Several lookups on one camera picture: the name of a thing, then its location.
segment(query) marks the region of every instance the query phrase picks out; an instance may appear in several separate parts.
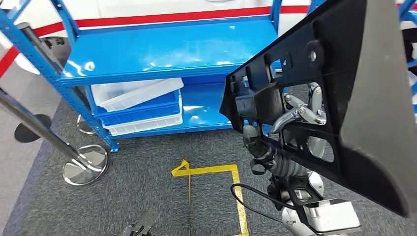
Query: red stripe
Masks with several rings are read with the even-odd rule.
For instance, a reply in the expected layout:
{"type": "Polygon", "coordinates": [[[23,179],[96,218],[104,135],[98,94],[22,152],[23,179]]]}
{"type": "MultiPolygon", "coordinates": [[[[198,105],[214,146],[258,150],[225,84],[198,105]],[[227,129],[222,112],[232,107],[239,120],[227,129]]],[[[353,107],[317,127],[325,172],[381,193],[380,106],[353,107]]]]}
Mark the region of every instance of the red stripe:
{"type": "MultiPolygon", "coordinates": [[[[281,13],[296,14],[307,12],[309,6],[281,6],[281,13]]],[[[413,10],[417,9],[417,4],[413,6],[413,10]]],[[[114,17],[101,19],[83,19],[76,20],[79,27],[97,27],[97,26],[115,26],[115,25],[132,25],[132,24],[147,24],[157,22],[172,22],[172,21],[192,21],[202,19],[224,18],[224,17],[238,17],[238,16],[253,16],[269,14],[270,7],[253,7],[243,9],[230,9],[218,11],[201,11],[201,12],[187,12],[175,14],[162,15],[148,15],[148,16],[131,16],[131,17],[114,17]]],[[[43,36],[57,31],[64,30],[62,22],[43,26],[34,29],[36,35],[43,36]]],[[[15,47],[10,48],[7,53],[0,60],[0,77],[5,73],[13,60],[17,57],[19,52],[15,47]]]]}
{"type": "Polygon", "coordinates": [[[270,7],[77,20],[79,27],[147,24],[269,14],[270,7]]]}
{"type": "Polygon", "coordinates": [[[11,66],[18,54],[19,51],[17,51],[17,49],[13,46],[4,54],[3,58],[0,59],[0,78],[11,66]]]}

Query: plastic tray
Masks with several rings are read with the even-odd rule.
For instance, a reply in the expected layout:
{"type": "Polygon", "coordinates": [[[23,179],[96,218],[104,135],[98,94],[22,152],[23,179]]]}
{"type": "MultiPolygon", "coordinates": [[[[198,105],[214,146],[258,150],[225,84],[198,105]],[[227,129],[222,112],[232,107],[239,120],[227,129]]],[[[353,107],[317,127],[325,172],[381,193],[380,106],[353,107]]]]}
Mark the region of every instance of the plastic tray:
{"type": "Polygon", "coordinates": [[[86,87],[86,94],[94,117],[100,119],[104,126],[170,116],[180,112],[179,90],[170,92],[131,108],[114,112],[107,112],[104,108],[98,107],[94,103],[89,87],[86,87]]]}
{"type": "Polygon", "coordinates": [[[104,126],[113,136],[136,133],[146,130],[169,127],[182,124],[182,99],[179,96],[179,113],[175,115],[139,120],[129,123],[104,126]]]}
{"type": "Polygon", "coordinates": [[[97,106],[120,111],[182,88],[181,78],[91,85],[97,106]]]}

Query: black cable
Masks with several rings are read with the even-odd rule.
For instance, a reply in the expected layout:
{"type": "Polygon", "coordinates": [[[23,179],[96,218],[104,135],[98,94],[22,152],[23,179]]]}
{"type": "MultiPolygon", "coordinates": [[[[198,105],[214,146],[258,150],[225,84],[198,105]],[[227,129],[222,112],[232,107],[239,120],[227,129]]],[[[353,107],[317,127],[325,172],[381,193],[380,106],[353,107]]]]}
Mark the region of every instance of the black cable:
{"type": "Polygon", "coordinates": [[[280,205],[282,205],[282,206],[284,206],[284,207],[286,207],[286,208],[289,208],[289,209],[292,209],[292,210],[296,210],[296,208],[295,208],[294,206],[292,206],[292,205],[290,205],[290,204],[283,203],[283,202],[281,202],[281,201],[279,201],[279,200],[277,200],[277,199],[274,199],[274,198],[272,198],[271,196],[269,196],[268,194],[265,194],[265,193],[263,193],[263,192],[259,191],[258,189],[252,188],[251,186],[248,186],[248,185],[246,185],[246,184],[241,184],[241,183],[234,183],[234,184],[232,184],[232,186],[230,186],[230,191],[232,192],[233,197],[234,197],[234,198],[235,198],[235,199],[236,199],[236,200],[237,200],[240,204],[242,204],[245,208],[247,208],[247,209],[249,209],[249,210],[253,211],[253,212],[254,212],[254,213],[256,213],[256,214],[259,214],[259,215],[264,216],[264,217],[266,217],[266,218],[269,218],[269,219],[271,219],[271,220],[275,220],[275,221],[278,221],[278,222],[282,223],[282,220],[277,219],[277,218],[275,218],[275,217],[273,217],[273,216],[267,215],[267,214],[265,214],[265,213],[262,213],[262,212],[260,212],[260,211],[258,211],[258,210],[256,210],[256,209],[253,209],[252,207],[250,207],[250,206],[246,205],[245,203],[243,203],[243,202],[242,202],[242,200],[236,196],[236,193],[235,193],[234,188],[235,188],[235,187],[237,187],[237,186],[238,186],[238,187],[241,187],[241,188],[245,188],[245,189],[247,189],[247,190],[250,190],[250,191],[252,191],[252,192],[254,192],[254,193],[258,194],[258,195],[261,195],[262,197],[264,197],[264,198],[266,198],[266,199],[268,199],[268,200],[271,200],[271,201],[273,201],[274,203],[280,204],[280,205]]]}

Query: shelf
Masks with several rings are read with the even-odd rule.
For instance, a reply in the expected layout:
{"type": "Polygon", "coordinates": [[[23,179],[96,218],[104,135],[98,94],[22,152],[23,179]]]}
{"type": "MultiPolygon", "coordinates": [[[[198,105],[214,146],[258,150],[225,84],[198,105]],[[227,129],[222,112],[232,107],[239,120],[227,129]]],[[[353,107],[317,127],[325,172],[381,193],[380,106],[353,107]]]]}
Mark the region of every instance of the shelf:
{"type": "Polygon", "coordinates": [[[84,30],[59,83],[228,74],[276,38],[268,16],[84,30]]]}
{"type": "Polygon", "coordinates": [[[230,121],[219,113],[223,91],[224,83],[185,86],[181,88],[183,108],[182,124],[132,134],[112,136],[112,139],[232,128],[230,121]]]}

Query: yellow tape square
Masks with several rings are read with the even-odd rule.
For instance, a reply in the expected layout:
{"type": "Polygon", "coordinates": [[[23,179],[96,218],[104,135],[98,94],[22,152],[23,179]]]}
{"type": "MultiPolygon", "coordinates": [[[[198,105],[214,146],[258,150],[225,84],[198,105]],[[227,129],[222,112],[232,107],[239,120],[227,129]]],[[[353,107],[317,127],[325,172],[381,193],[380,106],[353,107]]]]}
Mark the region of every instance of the yellow tape square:
{"type": "MultiPolygon", "coordinates": [[[[202,168],[195,168],[190,169],[190,164],[186,160],[182,160],[181,165],[176,167],[171,171],[173,177],[180,177],[180,176],[188,176],[188,206],[190,206],[191,202],[191,176],[192,175],[201,175],[207,173],[219,173],[219,172],[227,172],[230,171],[232,173],[232,180],[233,183],[240,183],[239,173],[238,173],[238,166],[237,165],[223,165],[223,166],[210,166],[210,167],[202,167],[202,168]]],[[[242,197],[242,189],[240,187],[235,188],[236,196],[239,197],[243,201],[242,197]]],[[[245,207],[242,206],[237,200],[236,203],[238,205],[238,215],[239,215],[239,224],[240,224],[240,235],[235,236],[249,236],[249,231],[247,228],[246,222],[246,212],[245,207]]]]}

